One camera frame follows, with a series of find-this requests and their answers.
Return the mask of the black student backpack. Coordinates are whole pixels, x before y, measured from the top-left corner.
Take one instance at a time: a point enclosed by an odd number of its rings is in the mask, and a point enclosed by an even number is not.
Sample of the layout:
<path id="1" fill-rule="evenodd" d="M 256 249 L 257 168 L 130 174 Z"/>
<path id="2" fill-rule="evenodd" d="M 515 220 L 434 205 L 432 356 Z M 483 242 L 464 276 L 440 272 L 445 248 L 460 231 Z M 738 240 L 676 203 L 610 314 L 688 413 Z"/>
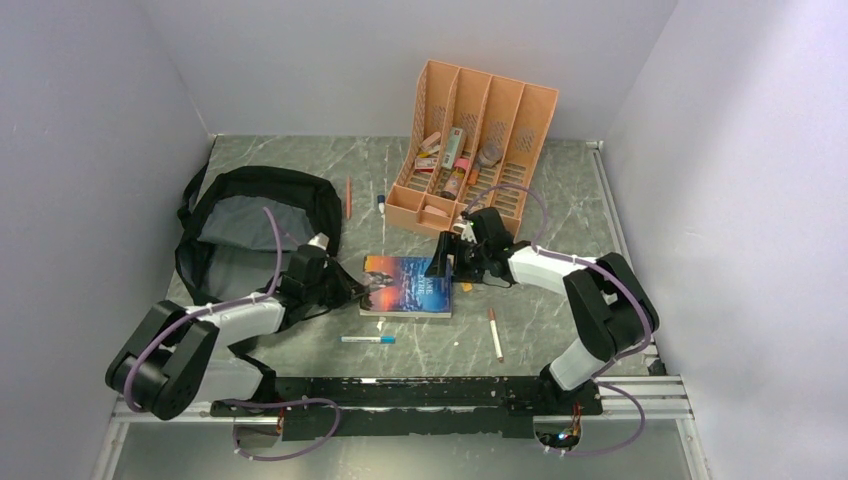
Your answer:
<path id="1" fill-rule="evenodd" d="M 208 188 L 200 170 L 186 186 L 177 217 L 183 233 L 175 268 L 196 305 L 264 293 L 274 273 L 277 295 L 296 321 L 312 308 L 340 308 L 356 283 L 335 261 L 342 233 L 342 202 L 332 183 L 302 171 L 239 167 L 218 175 Z M 315 280 L 292 280 L 287 269 L 299 247 L 327 238 L 329 256 Z"/>

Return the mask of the sunset cover book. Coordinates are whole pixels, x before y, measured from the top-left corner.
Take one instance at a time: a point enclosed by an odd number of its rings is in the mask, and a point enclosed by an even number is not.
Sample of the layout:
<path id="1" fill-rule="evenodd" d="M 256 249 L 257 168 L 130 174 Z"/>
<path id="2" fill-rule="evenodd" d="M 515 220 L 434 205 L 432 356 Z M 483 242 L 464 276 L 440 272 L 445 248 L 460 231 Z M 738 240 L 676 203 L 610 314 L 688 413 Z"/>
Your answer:
<path id="1" fill-rule="evenodd" d="M 452 270 L 428 271 L 432 259 L 421 256 L 366 255 L 359 301 L 366 317 L 450 318 L 453 313 Z"/>

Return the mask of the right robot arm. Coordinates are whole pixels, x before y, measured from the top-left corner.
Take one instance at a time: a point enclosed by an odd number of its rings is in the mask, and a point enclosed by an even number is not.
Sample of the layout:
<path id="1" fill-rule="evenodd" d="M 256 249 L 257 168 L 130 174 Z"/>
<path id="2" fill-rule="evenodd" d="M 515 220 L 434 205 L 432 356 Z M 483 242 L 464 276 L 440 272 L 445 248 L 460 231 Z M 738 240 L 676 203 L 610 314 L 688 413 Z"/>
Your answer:
<path id="1" fill-rule="evenodd" d="M 584 383 L 644 350 L 660 325 L 621 254 L 584 258 L 517 241 L 493 207 L 465 212 L 456 228 L 439 234 L 426 274 L 447 272 L 460 282 L 481 283 L 491 276 L 508 286 L 539 287 L 567 299 L 577 338 L 540 373 L 545 381 L 540 402 L 553 414 L 573 406 Z"/>

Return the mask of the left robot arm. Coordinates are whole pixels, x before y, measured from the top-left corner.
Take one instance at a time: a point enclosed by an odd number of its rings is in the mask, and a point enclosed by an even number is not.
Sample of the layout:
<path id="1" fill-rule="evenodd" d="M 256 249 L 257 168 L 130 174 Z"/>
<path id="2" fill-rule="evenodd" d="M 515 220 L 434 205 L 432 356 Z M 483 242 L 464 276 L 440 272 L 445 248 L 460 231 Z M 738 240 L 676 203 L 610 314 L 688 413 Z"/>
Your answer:
<path id="1" fill-rule="evenodd" d="M 268 285 L 217 304 L 155 304 L 111 361 L 108 387 L 134 412 L 160 420 L 194 402 L 226 402 L 261 416 L 278 398 L 276 372 L 238 349 L 358 301 L 367 292 L 321 247 L 277 256 Z"/>

